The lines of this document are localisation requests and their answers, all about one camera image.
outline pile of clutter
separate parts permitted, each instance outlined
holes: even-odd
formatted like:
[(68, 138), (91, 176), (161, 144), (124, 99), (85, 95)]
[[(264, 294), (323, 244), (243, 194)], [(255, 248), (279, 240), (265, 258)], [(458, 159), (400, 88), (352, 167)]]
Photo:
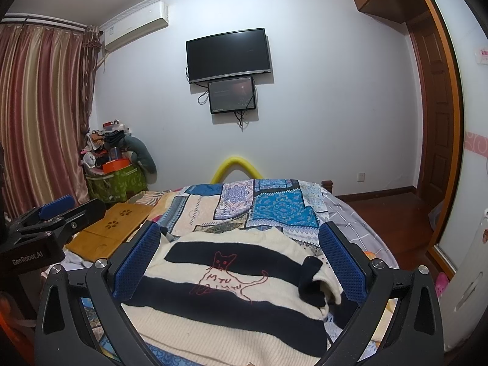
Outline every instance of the pile of clutter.
[(119, 120), (104, 123), (101, 131), (94, 130), (86, 137), (87, 146), (81, 151), (81, 160), (87, 175), (101, 176), (131, 164), (141, 166), (145, 173), (156, 173), (147, 147)]

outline brand logo on television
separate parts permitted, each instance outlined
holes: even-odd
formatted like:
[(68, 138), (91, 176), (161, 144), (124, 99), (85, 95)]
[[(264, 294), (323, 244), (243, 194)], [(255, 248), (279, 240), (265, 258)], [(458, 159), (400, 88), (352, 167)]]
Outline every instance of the brand logo on television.
[(13, 259), (12, 263), (13, 263), (13, 265), (19, 265), (19, 264), (25, 263), (26, 261), (32, 261), (35, 259), (39, 259), (41, 257), (44, 257), (44, 255), (42, 254), (41, 251), (38, 251), (37, 254), (33, 253), (32, 255), (24, 256), (24, 257), (21, 257), (20, 259), (17, 259), (17, 260)]

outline red cat drawing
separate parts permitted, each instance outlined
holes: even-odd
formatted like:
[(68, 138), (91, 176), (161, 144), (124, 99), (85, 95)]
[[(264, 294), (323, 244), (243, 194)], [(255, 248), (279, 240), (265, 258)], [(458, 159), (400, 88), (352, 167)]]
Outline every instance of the red cat drawing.
[(242, 291), (250, 286), (265, 283), (268, 280), (268, 273), (262, 270), (261, 274), (263, 276), (258, 280), (242, 282), (228, 271), (229, 266), (236, 258), (237, 255), (235, 254), (224, 256), (222, 253), (216, 252), (212, 266), (207, 268), (207, 272), (193, 287), (190, 294), (202, 295), (215, 290), (227, 290), (234, 293), (240, 299), (252, 302)]

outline sweater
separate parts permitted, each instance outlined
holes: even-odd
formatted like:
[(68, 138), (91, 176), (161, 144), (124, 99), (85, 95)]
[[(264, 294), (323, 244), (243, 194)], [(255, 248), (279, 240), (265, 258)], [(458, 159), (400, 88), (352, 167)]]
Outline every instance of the sweater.
[(276, 228), (162, 239), (123, 308), (144, 340), (207, 366), (312, 366), (342, 288)]

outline television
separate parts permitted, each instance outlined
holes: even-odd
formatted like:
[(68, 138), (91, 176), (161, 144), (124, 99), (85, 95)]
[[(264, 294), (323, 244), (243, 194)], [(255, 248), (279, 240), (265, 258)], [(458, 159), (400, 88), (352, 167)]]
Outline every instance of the television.
[(270, 73), (264, 29), (232, 31), (186, 41), (190, 83)]
[(252, 77), (227, 78), (208, 83), (211, 114), (256, 108)]

